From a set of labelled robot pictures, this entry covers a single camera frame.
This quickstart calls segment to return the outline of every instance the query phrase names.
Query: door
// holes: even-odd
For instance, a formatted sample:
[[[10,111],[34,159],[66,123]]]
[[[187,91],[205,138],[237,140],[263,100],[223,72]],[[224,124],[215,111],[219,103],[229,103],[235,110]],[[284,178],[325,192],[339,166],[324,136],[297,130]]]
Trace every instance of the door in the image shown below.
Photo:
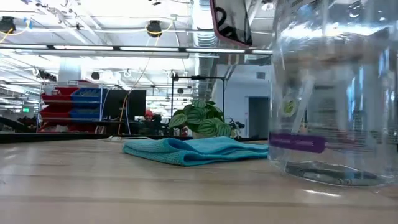
[[[248,97],[248,126],[249,138],[268,138],[268,97]]]

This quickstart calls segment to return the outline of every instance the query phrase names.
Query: ductwork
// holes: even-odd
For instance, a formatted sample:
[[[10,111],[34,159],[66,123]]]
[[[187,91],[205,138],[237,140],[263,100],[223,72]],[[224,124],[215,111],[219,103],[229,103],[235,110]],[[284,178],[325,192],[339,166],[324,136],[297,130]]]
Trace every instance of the ductwork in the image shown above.
[[[213,21],[210,11],[209,0],[195,0],[193,3],[193,29],[206,30],[213,29]],[[217,37],[214,32],[196,32],[193,34],[193,44],[195,47],[216,47]],[[213,58],[196,58],[195,75],[210,76],[215,60]],[[198,94],[200,98],[209,98],[211,89],[209,89],[208,80],[201,80],[198,84]]]

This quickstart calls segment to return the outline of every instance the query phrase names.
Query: wooden table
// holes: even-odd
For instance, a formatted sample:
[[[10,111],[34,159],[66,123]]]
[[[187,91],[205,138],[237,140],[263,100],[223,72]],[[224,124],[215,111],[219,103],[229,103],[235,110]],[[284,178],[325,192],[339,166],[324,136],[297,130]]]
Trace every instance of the wooden table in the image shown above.
[[[332,187],[267,160],[178,167],[94,140],[0,146],[0,223],[398,223],[398,188]]]

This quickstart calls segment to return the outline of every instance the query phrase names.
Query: purple label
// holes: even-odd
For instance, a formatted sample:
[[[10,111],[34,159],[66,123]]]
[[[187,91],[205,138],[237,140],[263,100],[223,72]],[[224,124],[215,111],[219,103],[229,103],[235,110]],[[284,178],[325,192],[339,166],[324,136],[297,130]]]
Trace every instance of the purple label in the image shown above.
[[[270,133],[268,144],[285,149],[322,153],[325,150],[326,140],[321,136]]]

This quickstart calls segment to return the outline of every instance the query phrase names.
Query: ceiling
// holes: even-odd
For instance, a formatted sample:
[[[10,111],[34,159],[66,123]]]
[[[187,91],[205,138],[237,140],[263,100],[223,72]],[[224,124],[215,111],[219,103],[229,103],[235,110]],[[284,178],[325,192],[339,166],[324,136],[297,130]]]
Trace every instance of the ceiling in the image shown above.
[[[158,47],[201,47],[200,38],[214,35],[209,0],[9,0],[0,9],[0,17],[12,16],[16,24],[14,34],[3,44],[62,44],[62,45],[130,45]],[[254,46],[266,49],[271,43],[274,10],[261,9],[261,0],[246,0]],[[149,37],[146,25],[158,20],[163,33]],[[211,47],[227,46],[217,41]],[[91,82],[137,85],[156,96],[171,94],[172,71],[184,75],[198,74],[203,60],[214,60],[208,54],[65,54],[34,51],[0,50],[0,80],[5,82],[36,83],[37,85],[1,85],[6,99],[10,94],[34,95],[41,80],[35,68],[57,76],[65,57],[77,58],[83,78]],[[100,72],[100,80],[92,80],[91,73]],[[198,81],[182,80],[178,86],[189,86],[184,96],[198,96]]]

